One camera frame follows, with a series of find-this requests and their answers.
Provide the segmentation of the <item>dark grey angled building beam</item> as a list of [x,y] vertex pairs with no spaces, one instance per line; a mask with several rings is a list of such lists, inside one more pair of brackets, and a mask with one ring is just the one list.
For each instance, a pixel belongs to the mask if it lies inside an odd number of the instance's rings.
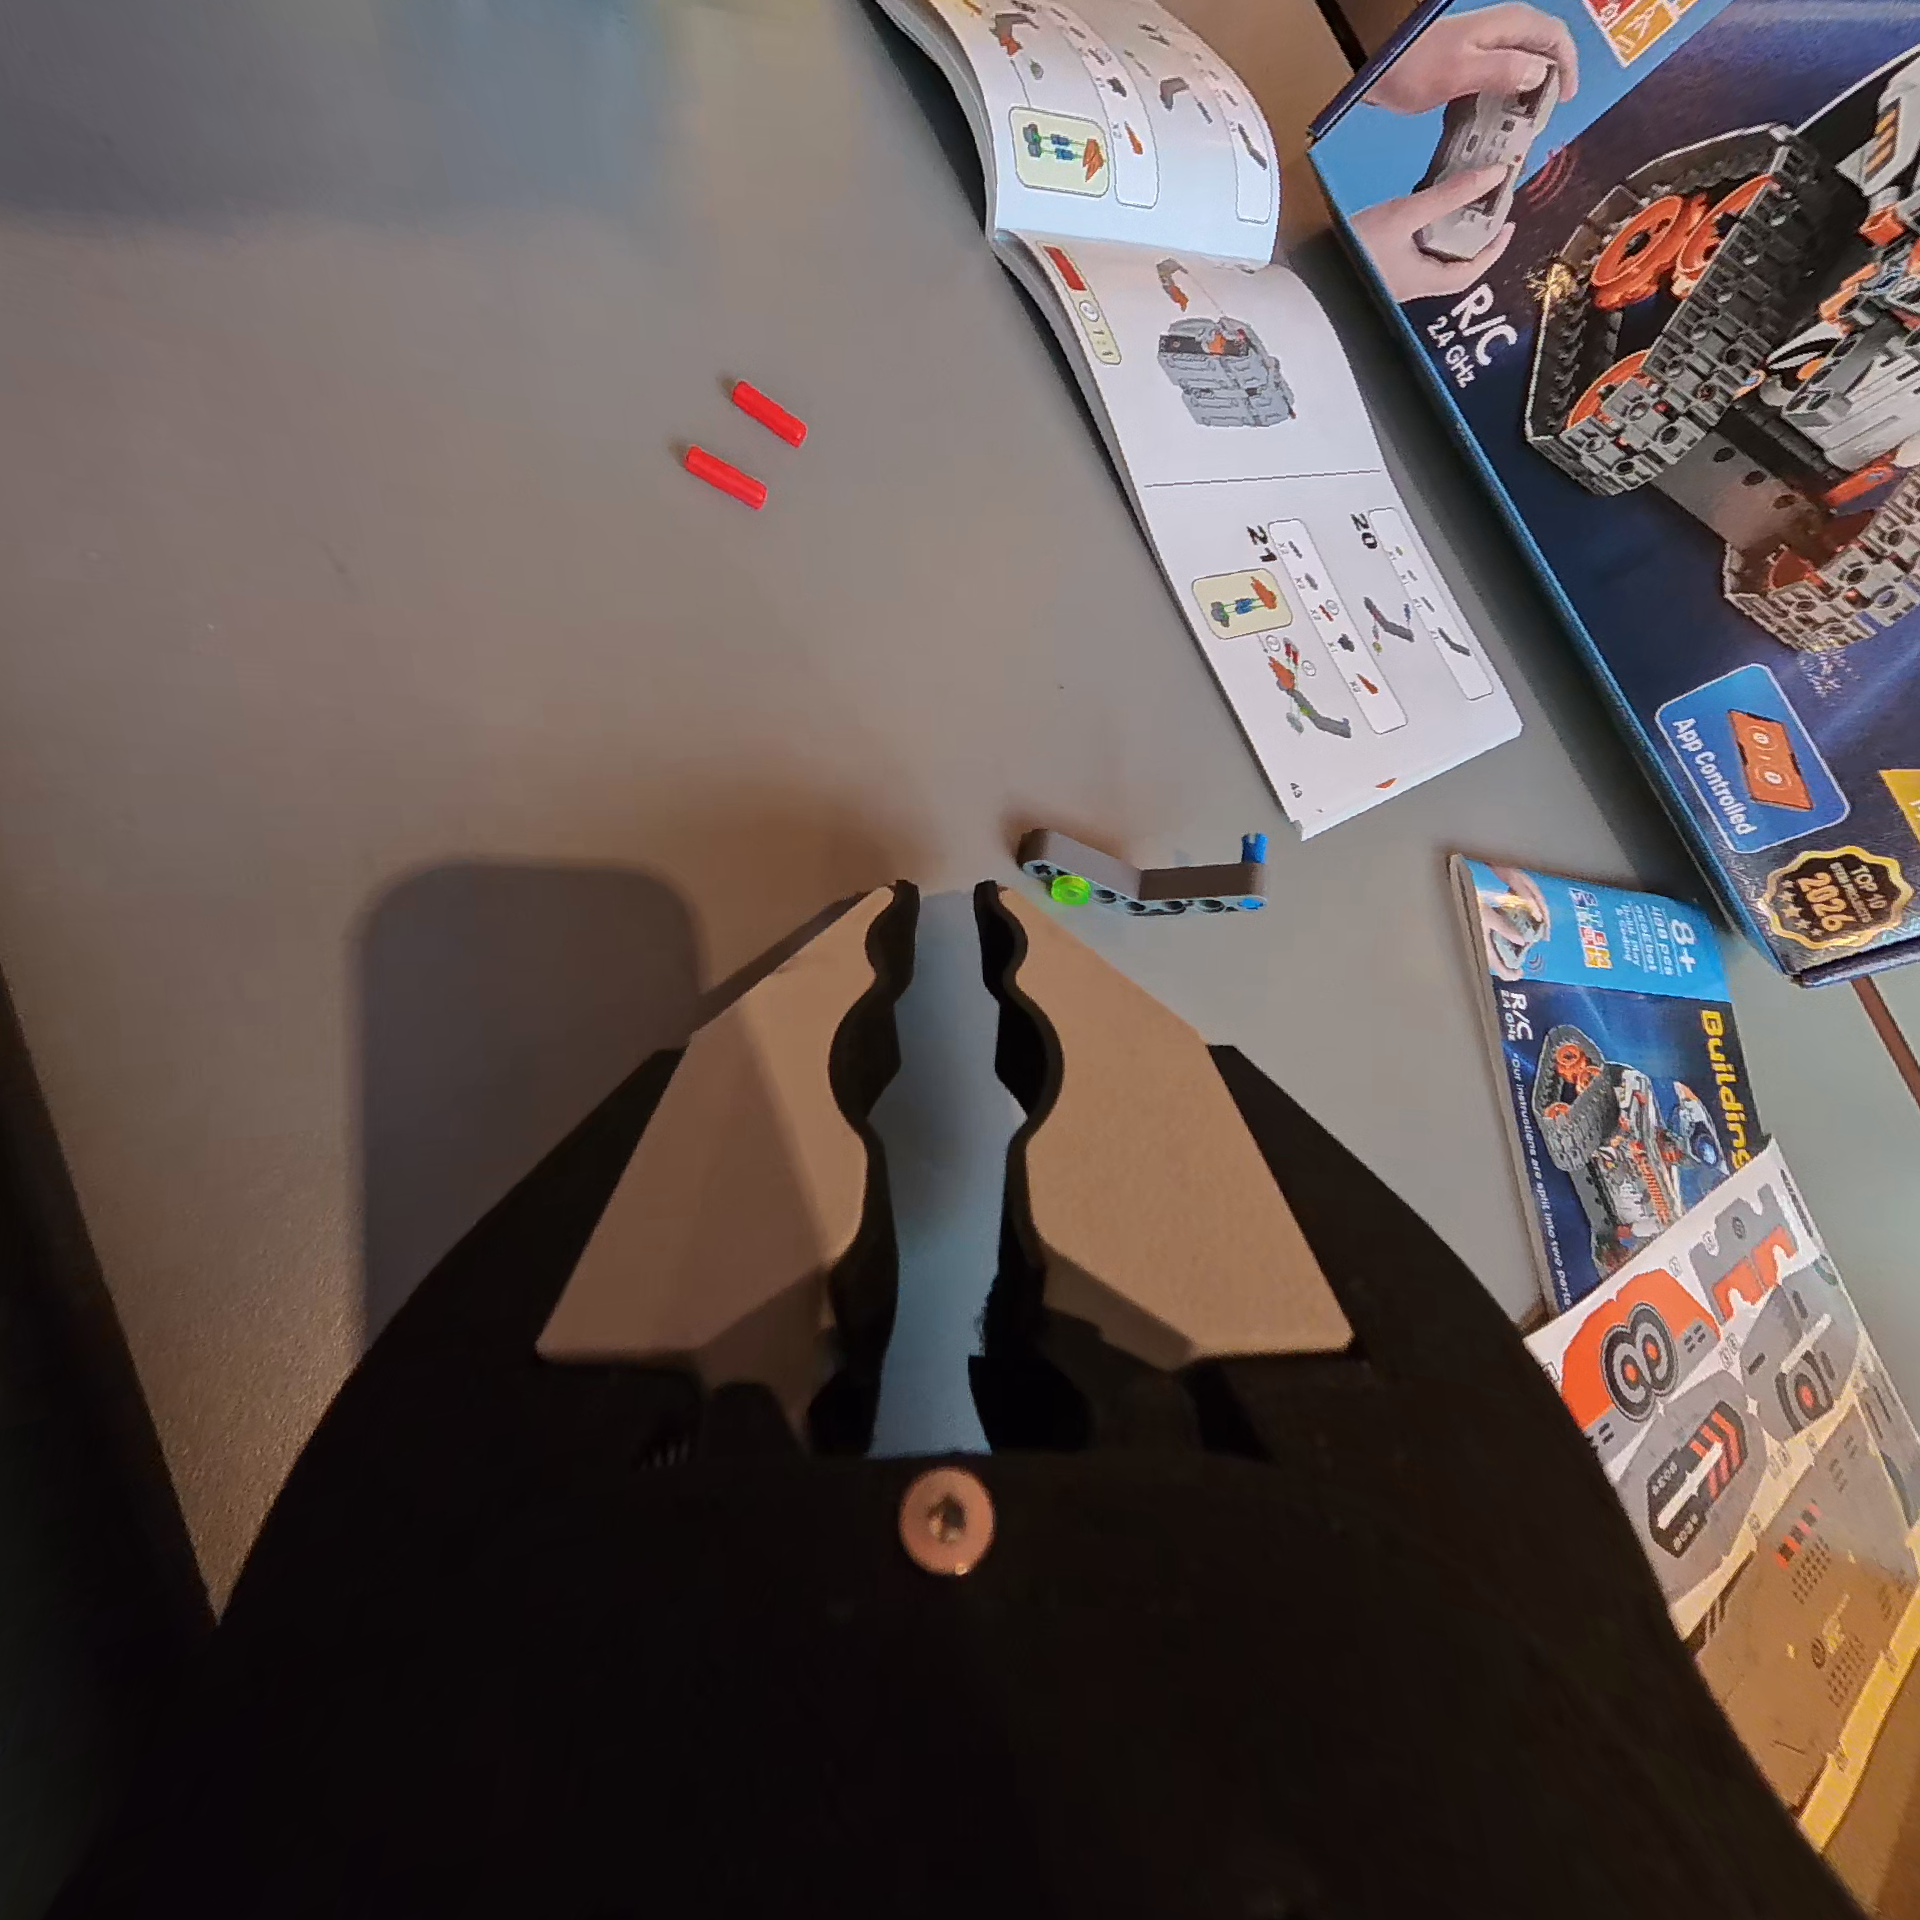
[[1130,918],[1241,913],[1268,902],[1268,866],[1243,866],[1235,857],[1143,869],[1055,830],[1030,830],[1017,843],[1017,863],[1045,888],[1052,872],[1083,872],[1098,888],[1095,904]]

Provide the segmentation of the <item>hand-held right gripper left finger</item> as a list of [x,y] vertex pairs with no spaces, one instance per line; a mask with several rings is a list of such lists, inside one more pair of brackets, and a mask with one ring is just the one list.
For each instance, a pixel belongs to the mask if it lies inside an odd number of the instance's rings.
[[685,1043],[575,1275],[550,1365],[761,1385],[817,1453],[867,1453],[899,1262],[873,1107],[920,894],[873,888]]

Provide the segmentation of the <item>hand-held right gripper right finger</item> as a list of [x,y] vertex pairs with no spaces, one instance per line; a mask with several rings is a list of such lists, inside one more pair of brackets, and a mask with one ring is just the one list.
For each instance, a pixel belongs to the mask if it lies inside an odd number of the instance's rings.
[[989,1437],[1199,1437],[1196,1369],[1354,1326],[1213,1046],[996,881],[974,890],[1020,1107],[974,1356]]

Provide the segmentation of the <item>small blue booklet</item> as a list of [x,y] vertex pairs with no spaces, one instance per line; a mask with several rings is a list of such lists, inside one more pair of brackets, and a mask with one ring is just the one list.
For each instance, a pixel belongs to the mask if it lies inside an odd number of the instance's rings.
[[1457,853],[1542,1300],[1574,1309],[1768,1143],[1712,921]]

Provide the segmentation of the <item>sticker sheet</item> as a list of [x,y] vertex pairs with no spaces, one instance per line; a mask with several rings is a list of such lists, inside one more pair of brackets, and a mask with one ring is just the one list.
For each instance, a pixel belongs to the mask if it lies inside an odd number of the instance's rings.
[[1782,1146],[1527,1346],[1718,1706],[1827,1842],[1917,1660],[1917,1429]]

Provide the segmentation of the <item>blue robot kit box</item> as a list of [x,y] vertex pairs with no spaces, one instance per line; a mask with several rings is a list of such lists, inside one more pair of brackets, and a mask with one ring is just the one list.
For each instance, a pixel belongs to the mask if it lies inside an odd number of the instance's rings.
[[1335,228],[1733,918],[1917,965],[1917,5],[1424,3]]

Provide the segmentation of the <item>open instruction booklet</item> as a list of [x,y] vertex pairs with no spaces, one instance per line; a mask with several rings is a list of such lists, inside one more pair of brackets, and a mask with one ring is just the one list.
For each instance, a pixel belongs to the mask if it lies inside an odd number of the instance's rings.
[[1164,581],[1311,837],[1520,735],[1355,372],[1276,261],[1257,90],[1157,3],[882,3],[967,112]]

